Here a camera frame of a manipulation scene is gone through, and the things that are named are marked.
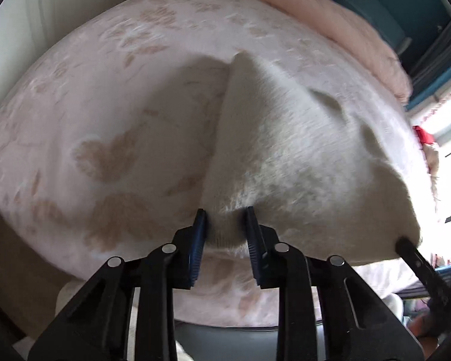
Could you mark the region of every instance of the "metal screw head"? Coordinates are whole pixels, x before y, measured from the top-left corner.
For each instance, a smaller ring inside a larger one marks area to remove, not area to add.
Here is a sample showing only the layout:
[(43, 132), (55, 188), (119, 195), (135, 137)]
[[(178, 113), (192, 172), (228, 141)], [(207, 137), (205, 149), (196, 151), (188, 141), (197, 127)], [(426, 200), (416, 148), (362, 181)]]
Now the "metal screw head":
[(344, 259), (339, 255), (332, 255), (332, 257), (329, 258), (329, 262), (331, 262), (331, 265), (339, 267), (344, 264)]
[(166, 254), (171, 254), (172, 252), (174, 252), (177, 249), (176, 245), (169, 243), (167, 245), (163, 245), (162, 246), (162, 252), (166, 253)]
[(274, 246), (274, 249), (277, 252), (287, 252), (287, 251), (289, 251), (289, 245), (287, 245), (286, 243), (277, 243)]
[(112, 257), (107, 261), (109, 267), (117, 267), (122, 264), (122, 260), (119, 257)]

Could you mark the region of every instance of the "bed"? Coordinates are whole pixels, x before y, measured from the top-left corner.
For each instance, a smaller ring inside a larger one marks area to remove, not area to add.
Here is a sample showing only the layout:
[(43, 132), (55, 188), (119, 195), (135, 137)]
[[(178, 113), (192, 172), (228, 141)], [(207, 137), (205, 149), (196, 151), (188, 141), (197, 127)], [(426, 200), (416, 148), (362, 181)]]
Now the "bed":
[(409, 94), (395, 53), (329, 0), (128, 0), (49, 49), (8, 94), (0, 213), (87, 279), (110, 256), (168, 242), (203, 206), (201, 276), (174, 297), (186, 322), (277, 324), (278, 295), (255, 286), (232, 230), (246, 205), (305, 254), (343, 255), (384, 297), (415, 281), (390, 260), (394, 240), (422, 237), (427, 253), (437, 224)]

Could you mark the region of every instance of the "pink blanket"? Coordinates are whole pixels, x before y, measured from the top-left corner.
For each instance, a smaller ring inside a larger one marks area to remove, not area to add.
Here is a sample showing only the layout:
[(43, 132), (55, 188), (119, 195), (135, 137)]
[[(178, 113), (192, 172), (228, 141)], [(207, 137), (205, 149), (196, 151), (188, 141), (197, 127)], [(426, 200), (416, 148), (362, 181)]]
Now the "pink blanket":
[(355, 57), (406, 104), (411, 83), (396, 53), (362, 17), (331, 0), (261, 0), (308, 25)]

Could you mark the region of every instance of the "gray surface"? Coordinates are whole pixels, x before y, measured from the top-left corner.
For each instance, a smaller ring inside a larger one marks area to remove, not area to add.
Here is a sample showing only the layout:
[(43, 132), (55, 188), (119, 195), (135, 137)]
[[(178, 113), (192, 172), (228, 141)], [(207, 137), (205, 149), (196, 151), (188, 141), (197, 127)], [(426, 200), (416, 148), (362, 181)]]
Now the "gray surface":
[[(318, 361), (326, 359), (322, 324), (318, 332)], [(276, 329), (221, 328), (179, 322), (176, 340), (194, 361), (275, 361)]]
[(405, 38), (403, 29), (378, 0), (334, 0), (364, 17), (396, 49)]

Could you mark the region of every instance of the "red cloth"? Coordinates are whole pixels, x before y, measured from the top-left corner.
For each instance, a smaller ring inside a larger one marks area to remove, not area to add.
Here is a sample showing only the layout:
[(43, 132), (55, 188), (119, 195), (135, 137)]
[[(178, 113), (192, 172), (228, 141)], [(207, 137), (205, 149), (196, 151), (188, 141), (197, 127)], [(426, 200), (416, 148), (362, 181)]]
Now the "red cloth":
[(417, 137), (419, 138), (419, 142), (421, 142), (421, 144), (432, 145), (436, 142), (434, 136), (429, 134), (421, 126), (413, 126), (413, 129), (416, 131)]

